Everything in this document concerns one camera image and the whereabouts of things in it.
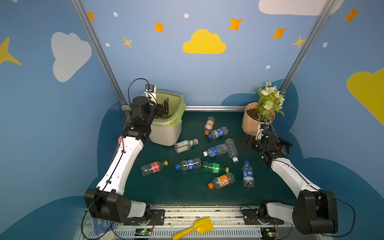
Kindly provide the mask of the white label clear bottle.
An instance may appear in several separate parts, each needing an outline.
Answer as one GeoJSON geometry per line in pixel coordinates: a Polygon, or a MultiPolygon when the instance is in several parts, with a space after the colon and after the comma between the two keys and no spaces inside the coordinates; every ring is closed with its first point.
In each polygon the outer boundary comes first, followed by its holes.
{"type": "Polygon", "coordinates": [[[174,145],[177,154],[186,152],[199,143],[198,139],[184,140],[174,145]]]}

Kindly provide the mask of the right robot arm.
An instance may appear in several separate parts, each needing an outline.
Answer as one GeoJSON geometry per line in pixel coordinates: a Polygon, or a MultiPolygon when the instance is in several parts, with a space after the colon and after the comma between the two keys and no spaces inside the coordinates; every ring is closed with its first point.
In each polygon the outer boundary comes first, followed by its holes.
{"type": "Polygon", "coordinates": [[[275,219],[293,224],[303,235],[335,234],[339,230],[337,200],[307,179],[289,160],[293,146],[270,130],[256,136],[246,134],[242,144],[256,150],[261,160],[286,183],[296,197],[294,206],[267,201],[258,208],[258,220],[269,224],[275,219]]]}

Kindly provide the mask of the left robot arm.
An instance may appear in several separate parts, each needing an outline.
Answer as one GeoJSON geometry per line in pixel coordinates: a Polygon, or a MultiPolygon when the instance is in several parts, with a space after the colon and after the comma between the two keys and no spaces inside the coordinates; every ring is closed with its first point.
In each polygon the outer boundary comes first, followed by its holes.
{"type": "Polygon", "coordinates": [[[156,103],[154,98],[139,96],[133,99],[132,116],[122,132],[117,154],[108,171],[95,189],[87,189],[84,199],[91,217],[113,223],[125,223],[128,219],[146,222],[150,219],[150,207],[144,202],[124,197],[125,186],[134,162],[151,134],[156,116],[169,114],[169,100],[156,103]]]}

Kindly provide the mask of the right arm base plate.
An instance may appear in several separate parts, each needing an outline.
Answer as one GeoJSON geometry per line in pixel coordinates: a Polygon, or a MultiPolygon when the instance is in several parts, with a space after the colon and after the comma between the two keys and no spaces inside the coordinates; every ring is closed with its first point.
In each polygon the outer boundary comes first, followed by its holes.
{"type": "Polygon", "coordinates": [[[257,209],[241,209],[245,225],[283,225],[285,222],[280,219],[271,218],[259,214],[257,209]]]}

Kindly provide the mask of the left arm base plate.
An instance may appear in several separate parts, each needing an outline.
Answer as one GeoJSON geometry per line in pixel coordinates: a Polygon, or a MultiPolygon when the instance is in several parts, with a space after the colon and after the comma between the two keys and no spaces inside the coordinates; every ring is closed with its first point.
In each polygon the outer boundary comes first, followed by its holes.
{"type": "Polygon", "coordinates": [[[128,218],[123,225],[124,226],[163,226],[165,222],[165,210],[164,209],[151,209],[149,215],[143,218],[128,218]]]}

